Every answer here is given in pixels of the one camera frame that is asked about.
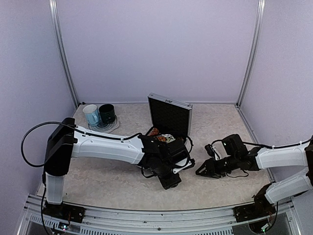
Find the clear round dealer button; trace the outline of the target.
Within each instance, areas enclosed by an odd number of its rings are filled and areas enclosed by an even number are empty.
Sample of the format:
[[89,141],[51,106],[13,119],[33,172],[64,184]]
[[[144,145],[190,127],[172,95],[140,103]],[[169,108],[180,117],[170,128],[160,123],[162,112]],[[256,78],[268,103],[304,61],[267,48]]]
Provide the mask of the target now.
[[163,134],[167,142],[172,142],[175,138],[171,134]]

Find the blue playing card deck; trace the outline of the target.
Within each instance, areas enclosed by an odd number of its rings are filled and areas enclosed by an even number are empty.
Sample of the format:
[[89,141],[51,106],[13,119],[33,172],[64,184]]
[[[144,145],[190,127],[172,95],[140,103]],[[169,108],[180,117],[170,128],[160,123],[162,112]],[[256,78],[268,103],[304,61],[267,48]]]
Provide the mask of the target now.
[[159,141],[163,141],[163,142],[168,143],[168,142],[166,141],[165,137],[163,136],[163,134],[158,135],[158,136],[157,136],[157,139],[158,139]]

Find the aluminium poker case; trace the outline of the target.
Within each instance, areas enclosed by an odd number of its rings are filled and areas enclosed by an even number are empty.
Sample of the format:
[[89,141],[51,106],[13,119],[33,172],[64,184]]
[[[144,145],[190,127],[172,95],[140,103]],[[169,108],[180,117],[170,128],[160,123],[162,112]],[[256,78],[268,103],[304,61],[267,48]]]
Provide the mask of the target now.
[[192,105],[159,94],[150,93],[148,104],[152,120],[152,127],[159,130],[159,134],[171,134],[176,140],[170,143],[159,141],[157,136],[140,136],[143,142],[144,157],[140,161],[141,170],[154,176],[164,176],[173,173],[175,163],[190,157],[193,142],[190,135]]

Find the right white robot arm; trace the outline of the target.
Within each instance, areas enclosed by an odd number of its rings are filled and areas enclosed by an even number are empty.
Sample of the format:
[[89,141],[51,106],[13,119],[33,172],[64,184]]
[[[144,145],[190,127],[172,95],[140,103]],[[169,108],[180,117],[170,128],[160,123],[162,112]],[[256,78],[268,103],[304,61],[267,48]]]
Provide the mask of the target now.
[[287,197],[307,192],[313,188],[313,140],[300,141],[285,146],[254,144],[247,149],[238,134],[232,134],[221,140],[227,157],[216,160],[212,145],[205,149],[211,156],[197,170],[196,175],[219,179],[234,170],[259,171],[267,168],[302,166],[303,169],[273,184],[261,188],[255,195],[250,213],[261,217],[274,203]]

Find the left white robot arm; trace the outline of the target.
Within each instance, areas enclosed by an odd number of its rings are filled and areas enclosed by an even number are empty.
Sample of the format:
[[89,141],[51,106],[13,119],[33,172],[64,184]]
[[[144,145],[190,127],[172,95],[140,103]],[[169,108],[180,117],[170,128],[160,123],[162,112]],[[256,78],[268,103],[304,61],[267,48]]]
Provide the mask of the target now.
[[71,158],[100,158],[126,162],[151,172],[158,177],[164,189],[174,188],[180,182],[179,172],[192,168],[195,161],[190,157],[182,134],[148,136],[137,133],[119,136],[88,130],[75,124],[68,117],[47,140],[44,173],[48,207],[57,217],[68,214],[63,203],[65,175]]

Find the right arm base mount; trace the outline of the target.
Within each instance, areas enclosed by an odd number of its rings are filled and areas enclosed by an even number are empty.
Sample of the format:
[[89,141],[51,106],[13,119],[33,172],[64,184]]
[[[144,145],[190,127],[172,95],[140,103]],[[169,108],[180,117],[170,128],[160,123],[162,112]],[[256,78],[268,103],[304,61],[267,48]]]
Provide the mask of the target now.
[[275,214],[276,207],[274,205],[262,206],[257,205],[256,203],[251,203],[234,207],[233,212],[236,222],[239,223]]

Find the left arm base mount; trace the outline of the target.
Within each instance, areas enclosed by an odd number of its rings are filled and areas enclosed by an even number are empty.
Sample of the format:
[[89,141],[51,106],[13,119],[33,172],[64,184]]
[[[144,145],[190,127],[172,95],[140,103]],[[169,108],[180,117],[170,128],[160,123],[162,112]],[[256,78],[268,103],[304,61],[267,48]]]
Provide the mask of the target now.
[[68,204],[46,204],[43,209],[43,214],[68,222],[82,223],[85,209],[83,207]]

